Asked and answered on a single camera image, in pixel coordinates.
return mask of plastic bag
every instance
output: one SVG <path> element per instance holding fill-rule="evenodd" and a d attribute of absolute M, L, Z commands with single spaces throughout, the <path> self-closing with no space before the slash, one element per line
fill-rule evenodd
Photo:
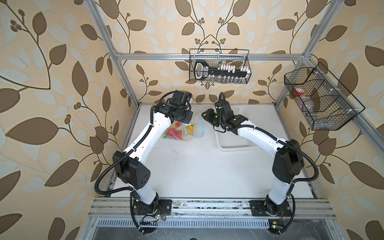
<path fill-rule="evenodd" d="M 202 116 L 193 115 L 189 124 L 174 121 L 162 134 L 163 139 L 190 141 L 204 136 Z"/>

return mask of wire basket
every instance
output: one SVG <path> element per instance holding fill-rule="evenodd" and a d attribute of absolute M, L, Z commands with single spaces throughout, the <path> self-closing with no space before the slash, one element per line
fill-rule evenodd
<path fill-rule="evenodd" d="M 333 73 L 319 64 L 285 74 L 284 84 L 312 130 L 339 130 L 365 107 Z M 327 80 L 326 73 L 334 77 L 337 87 Z"/>
<path fill-rule="evenodd" d="M 248 54 L 249 50 L 192 48 L 189 82 L 247 84 L 252 74 Z"/>

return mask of black cable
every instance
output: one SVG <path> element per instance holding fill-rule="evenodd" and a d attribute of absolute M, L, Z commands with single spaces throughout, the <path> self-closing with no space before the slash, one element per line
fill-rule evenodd
<path fill-rule="evenodd" d="M 266 135 L 268 135 L 269 137 L 271 137 L 273 140 L 277 140 L 277 137 L 275 137 L 274 135 L 270 134 L 269 132 L 265 131 L 264 129 L 262 128 L 259 128 L 259 127 L 256 127 L 256 126 L 253 126 L 253 125 L 241 125 L 241 126 L 238 126 L 238 127 L 234 127 L 234 128 L 231 128 L 231 129 L 228 129 L 228 131 L 233 131 L 233 130 L 236 130 L 236 129 L 239 129 L 239 128 L 242 128 L 242 127 L 250 127 L 250 128 L 253 128 L 255 130 L 258 130 Z M 295 152 L 297 152 L 298 154 L 302 155 L 305 159 L 308 160 L 308 162 L 312 165 L 313 167 L 313 170 L 314 170 L 314 174 L 312 177 L 310 178 L 296 178 L 292 181 L 293 184 L 295 184 L 296 182 L 310 182 L 310 181 L 314 181 L 317 179 L 317 177 L 319 176 L 319 169 L 317 168 L 316 166 L 316 163 L 307 155 L 305 154 L 304 152 L 302 152 L 301 150 L 295 148 L 294 146 L 286 143 L 286 142 L 283 142 L 281 140 L 277 140 L 278 143 L 280 143 L 281 145 L 291 149 L 291 150 L 294 150 Z"/>
<path fill-rule="evenodd" d="M 268 230 L 272 233 L 272 234 L 275 234 L 275 235 L 281 235 L 283 234 L 283 232 L 285 232 L 287 230 L 287 228 L 291 225 L 292 221 L 293 221 L 293 217 L 295 215 L 295 210 L 296 210 L 296 203 L 295 203 L 295 198 L 293 196 L 293 194 L 291 193 L 291 198 L 292 198 L 292 215 L 291 215 L 291 218 L 289 219 L 287 225 L 285 225 L 283 227 L 283 229 L 281 230 L 278 230 L 278 232 L 272 232 L 271 231 L 271 228 L 269 228 Z"/>
<path fill-rule="evenodd" d="M 109 191 L 102 191 L 100 190 L 99 188 L 99 184 L 101 182 L 101 180 L 104 178 L 104 176 L 111 170 L 113 169 L 116 165 L 118 165 L 121 161 L 123 161 L 124 159 L 128 158 L 129 155 L 131 155 L 137 147 L 139 147 L 139 145 L 145 140 L 145 138 L 149 135 L 149 132 L 151 131 L 152 127 L 153 127 L 153 110 L 154 110 L 155 106 L 152 106 L 151 107 L 151 118 L 150 118 L 150 123 L 151 125 L 149 125 L 146 133 L 144 134 L 144 136 L 133 146 L 133 149 L 131 149 L 129 152 L 127 152 L 126 154 L 124 154 L 119 160 L 117 160 L 116 162 L 114 162 L 112 165 L 110 165 L 109 167 L 107 167 L 107 169 L 104 170 L 104 172 L 102 174 L 100 174 L 100 176 L 96 179 L 96 182 L 95 182 L 95 186 L 94 186 L 94 189 L 95 189 L 95 192 L 97 194 L 100 194 L 100 195 L 107 195 L 107 194 L 113 194 L 113 193 L 117 193 L 117 192 L 120 192 L 120 191 L 124 191 L 124 190 L 129 190 L 129 191 L 133 191 L 133 188 L 132 187 L 121 187 L 121 188 L 118 188 L 118 189 L 113 189 L 113 190 L 109 190 Z"/>

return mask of white plastic tray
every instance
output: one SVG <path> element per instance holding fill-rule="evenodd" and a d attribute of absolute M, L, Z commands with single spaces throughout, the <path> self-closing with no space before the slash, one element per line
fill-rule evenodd
<path fill-rule="evenodd" d="M 234 105 L 231 106 L 233 114 L 236 116 L 238 114 L 245 116 L 245 106 L 243 105 Z M 242 151 L 242 150 L 250 150 L 256 146 L 253 142 L 246 139 L 245 137 L 236 135 L 232 132 L 216 132 L 216 142 L 217 147 L 224 152 L 228 151 Z"/>

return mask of wallpaper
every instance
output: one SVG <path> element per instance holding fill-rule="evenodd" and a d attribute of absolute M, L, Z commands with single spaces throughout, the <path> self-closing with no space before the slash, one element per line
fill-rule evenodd
<path fill-rule="evenodd" d="M 284 74 L 294 67 L 292 61 L 250 61 L 248 84 L 221 84 L 190 80 L 185 61 L 127 60 L 123 64 L 143 103 L 153 103 L 176 89 L 192 93 L 193 103 L 214 103 L 220 92 L 230 103 L 273 103 L 283 88 Z"/>
<path fill-rule="evenodd" d="M 96 0 L 117 51 L 301 53 L 327 0 Z"/>
<path fill-rule="evenodd" d="M 380 0 L 345 1 L 312 56 L 365 105 L 362 114 L 382 133 L 383 13 Z M 280 112 L 292 137 L 319 167 L 316 189 L 329 199 L 345 236 L 384 239 L 384 158 L 370 140 L 352 121 L 338 131 L 311 131 L 292 96 Z M 306 166 L 312 174 L 308 162 Z"/>
<path fill-rule="evenodd" d="M 0 0 L 0 15 L 0 238 L 73 240 L 133 106 L 80 1 Z"/>

